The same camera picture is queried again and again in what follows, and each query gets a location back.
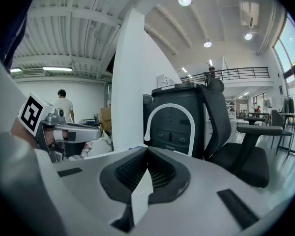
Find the metal railing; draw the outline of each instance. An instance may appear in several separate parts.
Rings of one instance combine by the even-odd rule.
[[[242,67],[227,70],[217,70],[215,71],[215,78],[226,81],[226,80],[238,80],[238,79],[268,79],[269,71],[267,67]],[[205,76],[203,73],[192,75],[192,78],[184,77],[181,78],[181,82],[194,82],[194,83],[204,83]]]

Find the black office chair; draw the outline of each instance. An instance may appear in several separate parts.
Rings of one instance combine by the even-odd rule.
[[[239,113],[238,118],[237,119],[244,119],[246,117],[246,113]]]
[[[256,147],[261,135],[281,135],[281,127],[238,125],[237,131],[246,133],[242,144],[227,143],[231,134],[231,122],[222,94],[224,84],[204,73],[206,86],[201,85],[202,97],[209,114],[213,134],[204,152],[204,159],[231,172],[247,184],[266,187],[269,183],[269,167],[266,152]]]
[[[271,111],[271,115],[272,115],[272,126],[283,127],[283,125],[284,125],[284,118],[283,118],[283,116],[281,116],[280,113],[279,113],[277,110],[272,110],[272,111]],[[285,137],[285,136],[290,136],[289,150],[288,150],[288,152],[287,152],[287,155],[290,154],[291,147],[292,147],[292,135],[293,135],[292,132],[283,129],[283,132],[282,132],[282,134],[280,135],[280,140],[279,140],[279,143],[278,143],[278,145],[277,145],[276,153],[275,153],[275,154],[277,154],[277,152],[278,152],[278,150],[279,150],[279,145],[280,145],[280,143],[281,143],[282,137],[283,137],[283,144],[284,144],[284,137]],[[274,137],[273,137],[273,139],[272,139],[271,148],[272,148],[272,146],[273,146],[273,142],[274,142]]]

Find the ceiling light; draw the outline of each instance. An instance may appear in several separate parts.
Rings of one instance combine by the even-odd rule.
[[[182,6],[188,6],[189,4],[191,4],[191,0],[178,0],[178,2]]]
[[[45,71],[63,71],[63,72],[72,72],[72,68],[69,67],[43,67]]]
[[[246,35],[245,35],[245,39],[246,39],[246,40],[250,40],[250,39],[252,39],[252,34],[251,34],[251,33],[246,34]]]
[[[14,69],[11,69],[10,71],[11,73],[15,73],[15,72],[21,72],[22,70],[19,68],[14,68]]]
[[[212,43],[210,41],[207,41],[205,44],[204,44],[204,47],[210,47],[212,45]]]

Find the chair backrest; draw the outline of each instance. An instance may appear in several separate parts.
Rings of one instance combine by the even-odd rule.
[[[277,110],[272,110],[272,126],[283,127],[284,118]]]
[[[239,113],[238,118],[239,119],[244,119],[246,117],[246,113]]]
[[[201,85],[202,97],[212,124],[212,137],[205,149],[204,158],[208,160],[214,152],[219,150],[231,135],[231,122],[227,112],[224,84],[218,79],[210,77],[207,86]]]

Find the chair headrest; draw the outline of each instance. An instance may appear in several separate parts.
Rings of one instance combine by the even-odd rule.
[[[211,77],[208,72],[204,72],[206,87],[213,92],[223,92],[224,91],[224,83],[220,80]]]

